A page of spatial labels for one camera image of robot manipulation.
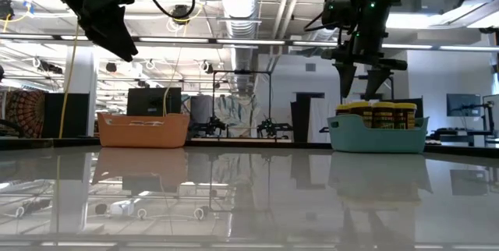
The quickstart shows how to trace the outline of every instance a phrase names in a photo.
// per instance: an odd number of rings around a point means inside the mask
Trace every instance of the ceiling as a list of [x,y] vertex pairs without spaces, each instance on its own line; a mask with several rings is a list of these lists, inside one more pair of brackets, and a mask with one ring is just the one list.
[[[24,5],[25,0],[13,0],[16,17],[22,17],[27,8]],[[167,10],[172,10],[176,4],[189,4],[190,0],[158,0]],[[278,14],[279,0],[259,0],[258,16],[261,21],[257,29],[257,38],[264,39],[271,36],[276,15]],[[303,27],[320,11],[324,0],[297,0],[292,19],[285,31],[285,38],[291,36],[304,35]],[[30,0],[34,6],[34,14],[23,18],[19,22],[9,23],[5,28],[8,33],[22,34],[67,34],[74,35],[76,29],[76,17],[70,12],[67,6],[60,0]],[[132,5],[126,6],[126,26],[132,36],[177,36],[177,37],[228,37],[226,24],[218,20],[224,17],[224,8],[221,0],[196,0],[197,5],[195,17],[189,21],[187,27],[176,27],[172,21],[162,15],[154,6],[151,0],[136,0]],[[454,42],[460,44],[472,44],[480,38],[478,30],[461,30],[463,35],[455,37],[456,33],[452,30],[439,31],[438,40],[443,42]],[[400,30],[390,29],[388,41],[391,43],[417,43],[422,39],[429,39],[425,30]],[[123,77],[134,76],[133,71],[125,68],[118,72],[110,73],[106,71],[105,66],[108,62],[122,63],[118,57],[112,53],[96,48],[101,58],[100,76]],[[60,44],[0,44],[0,63],[5,69],[6,75],[11,76],[46,76],[47,73],[37,70],[33,66],[33,58],[38,57],[49,61],[61,68],[65,68],[65,59],[67,55],[67,46]],[[145,78],[168,78],[173,76],[175,65],[175,77],[180,76],[184,79],[211,79],[212,75],[207,75],[200,68],[200,64],[208,62],[215,69],[232,69],[231,48],[154,48],[138,47],[139,54],[134,58],[134,62],[142,65],[142,74]],[[267,54],[266,50],[260,50],[260,53]],[[276,69],[276,73],[285,69]],[[36,84],[41,84],[47,90],[60,90],[62,80],[38,80]],[[98,89],[105,90],[127,90],[134,87],[133,82],[99,83]],[[192,90],[210,89],[209,83],[191,84]],[[233,84],[224,85],[222,90],[234,88]]]

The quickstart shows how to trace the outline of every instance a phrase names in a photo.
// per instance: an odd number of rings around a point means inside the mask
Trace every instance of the glossy table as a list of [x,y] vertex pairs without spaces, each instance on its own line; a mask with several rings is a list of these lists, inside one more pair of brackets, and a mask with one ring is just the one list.
[[494,159],[230,147],[0,154],[0,249],[499,249]]

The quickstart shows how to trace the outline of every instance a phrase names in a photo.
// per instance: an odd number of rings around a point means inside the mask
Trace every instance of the ceiling duct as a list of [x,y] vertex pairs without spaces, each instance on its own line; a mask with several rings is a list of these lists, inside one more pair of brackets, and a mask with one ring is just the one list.
[[333,34],[336,33],[337,29],[334,30],[328,30],[328,29],[321,29],[317,30],[315,32],[308,33],[303,36],[304,41],[329,41],[332,37]]
[[[222,0],[225,17],[234,19],[254,19],[257,17],[258,0]],[[257,35],[257,23],[243,20],[231,20],[226,22],[227,31],[230,38],[254,39]],[[233,69],[250,70],[253,57],[252,48],[232,48],[231,60]],[[246,90],[248,85],[243,81],[238,83],[235,78],[238,92]]]

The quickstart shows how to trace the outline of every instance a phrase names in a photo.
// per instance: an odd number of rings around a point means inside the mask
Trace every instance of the brown jar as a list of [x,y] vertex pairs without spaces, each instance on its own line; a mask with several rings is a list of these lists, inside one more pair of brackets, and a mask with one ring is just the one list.
[[367,128],[371,128],[373,124],[373,109],[367,101],[354,102],[348,105],[350,114],[360,115]]
[[348,105],[340,104],[336,107],[336,115],[348,115],[350,114],[350,107]]
[[395,104],[377,102],[373,104],[373,128],[393,129],[395,127]]
[[417,105],[412,103],[395,104],[395,128],[414,129],[416,127]]

